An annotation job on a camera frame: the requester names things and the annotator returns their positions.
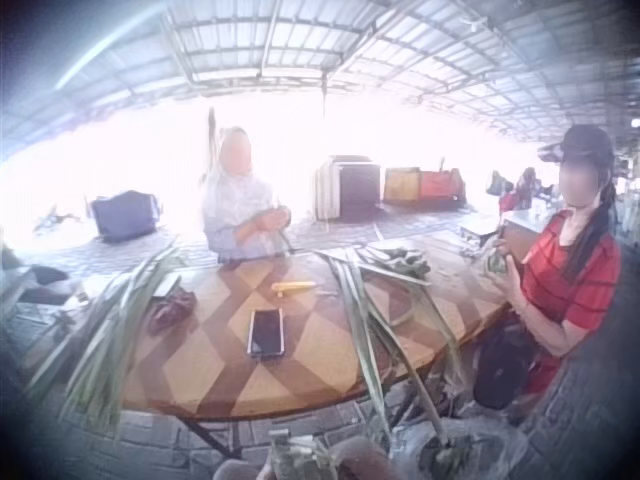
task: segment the metal roof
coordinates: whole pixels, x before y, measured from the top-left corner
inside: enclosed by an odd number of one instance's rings
[[[118,109],[255,90],[380,89],[524,140],[596,123],[626,141],[640,116],[640,40],[626,16],[615,0],[138,5],[77,57],[51,52],[55,75],[5,96],[3,153]]]

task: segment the black phone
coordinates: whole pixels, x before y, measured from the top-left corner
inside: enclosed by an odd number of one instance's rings
[[[274,357],[284,353],[282,310],[253,311],[247,353],[256,357]]]

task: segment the diamond pattern tabletop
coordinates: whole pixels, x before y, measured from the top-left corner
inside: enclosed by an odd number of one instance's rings
[[[482,331],[504,299],[459,254],[450,232],[385,242],[425,249],[426,280],[438,308],[460,341]],[[193,315],[152,337],[141,328],[124,392],[124,407],[201,420],[278,416],[342,402],[366,393],[338,285],[315,254],[185,270],[182,286],[198,304]],[[408,293],[393,281],[366,276],[367,289],[394,327],[416,368],[433,361],[445,341],[430,314],[412,310]],[[271,291],[274,282],[311,280],[315,289]],[[257,360],[247,354],[251,312],[281,308],[285,354]],[[391,373],[378,347],[381,375]]]

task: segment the tiled ground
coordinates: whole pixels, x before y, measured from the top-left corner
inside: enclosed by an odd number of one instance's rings
[[[376,220],[384,237],[456,228],[462,214],[415,214],[396,221]],[[291,238],[297,248],[331,246],[377,239],[372,224],[297,227]],[[116,247],[101,244],[57,252],[41,261],[77,275],[108,273],[137,263],[140,256],[162,246],[169,238],[165,232]],[[184,242],[192,264],[212,262],[204,243]],[[512,474],[513,479],[588,479],[601,478],[612,461],[631,446],[640,421],[640,372],[637,367],[637,343],[640,338],[638,259],[626,251],[625,270],[616,300],[603,328],[585,342],[567,362],[560,378],[522,425],[530,439],[525,459]],[[397,405],[402,386],[388,397]],[[3,396],[10,388],[4,388]],[[153,415],[125,413],[118,431],[119,441],[88,433],[81,417],[57,421],[60,401],[54,395],[25,428],[33,465],[47,478],[65,479],[209,479],[222,458],[176,420]],[[361,433],[366,399],[276,421],[243,422],[233,426],[209,424],[207,428],[221,441],[242,445],[243,456],[260,465],[267,454],[267,434],[272,425],[287,425],[295,434],[312,433],[329,444]]]

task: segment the ponytail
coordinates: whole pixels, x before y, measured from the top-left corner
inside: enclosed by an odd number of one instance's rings
[[[602,237],[615,228],[618,223],[615,209],[616,187],[610,172],[605,175],[608,182],[600,192],[600,205],[591,215],[589,222],[580,232],[569,252],[563,274],[571,283],[576,280],[585,267]]]

